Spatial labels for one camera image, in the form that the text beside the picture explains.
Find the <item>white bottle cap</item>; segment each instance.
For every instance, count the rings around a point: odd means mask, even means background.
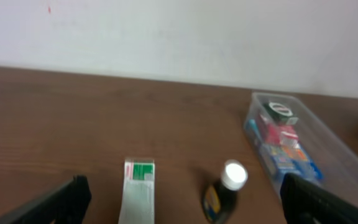
[[[240,162],[228,160],[224,164],[221,181],[223,186],[229,190],[240,190],[248,179],[247,170]]]

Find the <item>clear plastic bin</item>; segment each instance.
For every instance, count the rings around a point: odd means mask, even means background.
[[[286,125],[286,117],[281,119],[271,110],[268,113],[269,103],[290,108],[298,120]],[[290,133],[290,141],[279,134],[287,126],[297,136]],[[283,175],[294,172],[358,207],[358,157],[300,100],[253,93],[244,129],[276,193]]]

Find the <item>white wall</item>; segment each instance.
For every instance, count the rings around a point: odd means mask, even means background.
[[[358,97],[358,0],[0,0],[0,65]]]

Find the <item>brown object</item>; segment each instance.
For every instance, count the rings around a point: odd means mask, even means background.
[[[117,223],[125,157],[156,163],[155,219],[207,223],[200,190],[237,159],[249,172],[229,223],[285,223],[242,130],[251,90],[0,68],[0,215],[88,177],[84,223]],[[296,95],[358,153],[358,100]]]

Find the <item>bottle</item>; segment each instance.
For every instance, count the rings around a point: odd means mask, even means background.
[[[204,214],[210,223],[226,222],[236,207],[237,191],[247,179],[248,173],[238,161],[225,163],[221,178],[205,190],[201,199]]]

